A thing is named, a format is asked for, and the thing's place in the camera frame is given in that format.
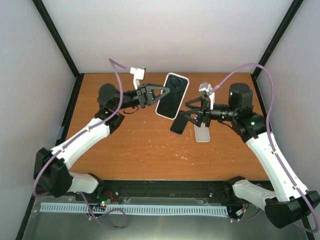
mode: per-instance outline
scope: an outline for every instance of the white smartphone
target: white smartphone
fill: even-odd
[[[155,113],[167,119],[176,119],[189,86],[189,79],[175,73],[168,73],[164,87],[170,88],[169,94],[158,101]]]

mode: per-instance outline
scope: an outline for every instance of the cable connector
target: cable connector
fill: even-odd
[[[244,212],[242,211],[242,209],[239,209],[238,211],[236,211],[236,215],[239,217],[241,216],[241,214],[243,214]]]
[[[130,68],[130,73],[133,74],[133,85],[135,90],[137,90],[140,87],[140,81],[142,81],[145,78],[145,72],[146,68]]]

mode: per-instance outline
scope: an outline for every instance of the black frame pole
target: black frame pole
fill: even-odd
[[[280,41],[281,37],[285,33],[286,29],[288,28],[291,20],[296,15],[297,11],[299,10],[301,4],[304,0],[293,0],[288,11],[284,15],[282,22],[280,23],[278,29],[275,31],[268,47],[266,48],[264,54],[262,55],[259,64],[264,66],[266,65],[268,59],[270,58],[271,54],[275,50],[278,42]],[[258,76],[261,73],[261,68],[256,67],[254,72],[252,73],[252,79],[253,81],[256,81],[258,79]]]
[[[52,21],[44,3],[42,2],[42,0],[32,0],[36,9],[38,10],[40,16],[42,17],[46,27],[48,28],[48,30],[50,31],[55,43],[57,44],[58,48],[60,49],[66,63],[68,64],[71,72],[73,73],[74,77],[78,77],[79,76],[79,71],[74,63],[74,61],[72,60],[65,44],[64,41],[62,40],[62,38],[60,37],[60,34],[58,32],[58,30],[56,29],[56,26],[54,24],[54,22]]]

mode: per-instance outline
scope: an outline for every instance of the white bracket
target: white bracket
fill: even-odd
[[[232,188],[237,198],[245,199],[262,210],[265,210],[266,199],[273,199],[276,196],[274,191],[252,184],[248,180],[237,181]]]
[[[92,194],[97,186],[98,181],[90,174],[80,174],[75,172],[69,172],[73,177],[72,184],[67,192],[84,192],[86,194]]]
[[[140,87],[140,81],[145,77],[146,68],[130,68],[130,73],[133,74],[133,85],[135,90]]]
[[[201,92],[202,95],[207,95],[210,99],[210,110],[214,109],[214,103],[215,103],[215,93],[210,93],[212,91],[211,84],[204,82],[201,83],[199,86],[199,92]]]

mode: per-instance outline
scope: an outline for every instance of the black phone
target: black phone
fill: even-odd
[[[184,111],[182,110],[178,112],[178,115],[176,116],[175,120],[173,121],[170,127],[171,132],[174,132],[179,135],[181,135],[184,132],[185,127],[188,123],[188,119],[185,117],[183,113]]]
[[[189,79],[185,76],[168,73],[164,87],[170,88],[170,92],[158,101],[156,114],[167,119],[176,119],[188,86]]]

